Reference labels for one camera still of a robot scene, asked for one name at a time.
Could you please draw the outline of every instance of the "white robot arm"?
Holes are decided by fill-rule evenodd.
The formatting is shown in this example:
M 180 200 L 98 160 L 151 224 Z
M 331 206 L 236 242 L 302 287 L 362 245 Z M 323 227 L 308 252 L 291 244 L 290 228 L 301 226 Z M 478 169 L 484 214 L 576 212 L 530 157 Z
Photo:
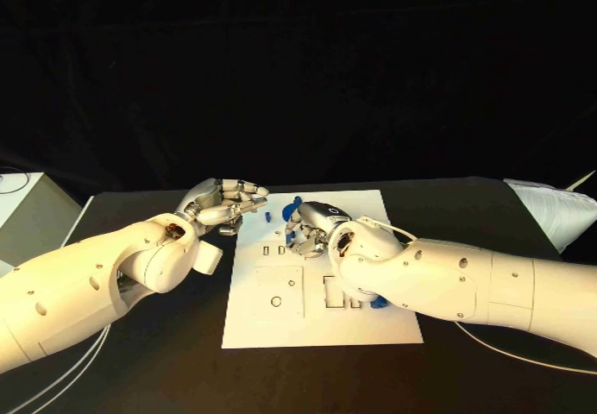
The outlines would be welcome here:
M 86 339 L 151 293 L 168 292 L 191 268 L 212 274 L 222 251 L 197 237 L 217 224 L 220 234 L 235 235 L 242 213 L 265 205 L 266 194 L 252 183 L 207 179 L 174 214 L 16 267 L 0 279 L 0 373 Z
M 288 247 L 307 257 L 327 248 L 350 297 L 372 302 L 380 295 L 431 317 L 525 330 L 597 357 L 595 267 L 416 239 L 405 232 L 412 240 L 402 245 L 383 229 L 390 226 L 364 216 L 352 221 L 337 207 L 314 202 L 298 206 L 285 232 L 298 225 L 307 240 Z

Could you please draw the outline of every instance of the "black wire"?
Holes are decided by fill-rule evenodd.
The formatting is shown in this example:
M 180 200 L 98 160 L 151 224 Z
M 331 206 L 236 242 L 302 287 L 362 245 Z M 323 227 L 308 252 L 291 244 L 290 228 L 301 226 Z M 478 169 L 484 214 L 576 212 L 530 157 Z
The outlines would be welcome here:
M 0 166 L 0 169 L 1 168 L 7 168 L 8 170 L 14 170 L 16 172 L 24 174 L 24 178 L 27 178 L 27 180 L 24 181 L 24 184 L 16 190 L 0 192 L 0 194 L 11 194 L 13 192 L 17 192 L 18 190 L 21 190 L 27 186 L 28 181 L 31 181 L 31 177 L 23 170 L 20 170 L 18 168 L 14 168 L 13 166 Z

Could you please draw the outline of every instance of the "black table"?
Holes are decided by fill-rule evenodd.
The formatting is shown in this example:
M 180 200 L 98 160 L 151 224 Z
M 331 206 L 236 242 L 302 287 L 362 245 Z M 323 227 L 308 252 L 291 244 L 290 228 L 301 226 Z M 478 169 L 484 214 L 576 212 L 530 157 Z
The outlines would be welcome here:
M 364 189 L 380 190 L 392 224 L 418 237 L 558 260 L 501 181 L 468 178 L 271 188 L 272 192 Z M 184 193 L 99 194 L 70 242 L 171 211 Z M 424 344 L 220 349 L 235 238 L 210 233 L 204 240 L 223 249 L 215 274 L 191 272 L 168 294 L 145 298 L 114 323 L 92 366 L 44 412 L 594 411 L 597 377 L 513 360 L 478 345 L 452 323 L 422 315 Z M 517 354 L 597 369 L 591 357 L 530 334 L 483 326 L 470 330 Z M 0 376 L 1 412 L 66 371 L 92 340 Z

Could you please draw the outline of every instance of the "robotic hand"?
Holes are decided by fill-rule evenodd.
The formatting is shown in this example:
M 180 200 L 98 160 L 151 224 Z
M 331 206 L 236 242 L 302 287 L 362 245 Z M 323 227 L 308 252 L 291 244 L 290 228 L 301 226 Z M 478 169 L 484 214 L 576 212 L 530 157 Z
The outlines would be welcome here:
M 525 330 L 597 357 L 595 267 L 416 239 L 314 202 L 300 204 L 287 234 L 298 224 L 305 241 L 292 251 L 313 257 L 327 248 L 333 274 L 352 298 L 372 302 L 380 295 L 431 317 Z M 386 229 L 411 242 L 402 244 Z
M 212 274 L 222 251 L 202 236 L 235 235 L 240 215 L 266 204 L 265 188 L 207 179 L 174 214 L 160 214 L 23 263 L 0 279 L 0 373 L 86 339 L 190 269 Z

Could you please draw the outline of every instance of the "circular hole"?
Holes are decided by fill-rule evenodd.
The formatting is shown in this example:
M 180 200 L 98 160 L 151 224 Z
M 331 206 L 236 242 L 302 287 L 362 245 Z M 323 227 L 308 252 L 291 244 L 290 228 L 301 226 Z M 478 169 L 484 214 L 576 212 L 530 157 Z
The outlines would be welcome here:
M 93 278 L 89 278 L 89 285 L 96 291 L 99 290 L 99 284 Z
M 46 310 L 46 308 L 44 308 L 44 306 L 40 304 L 40 302 L 37 302 L 37 303 L 34 304 L 34 310 L 37 311 L 37 313 L 39 313 L 43 317 L 46 316 L 47 310 Z

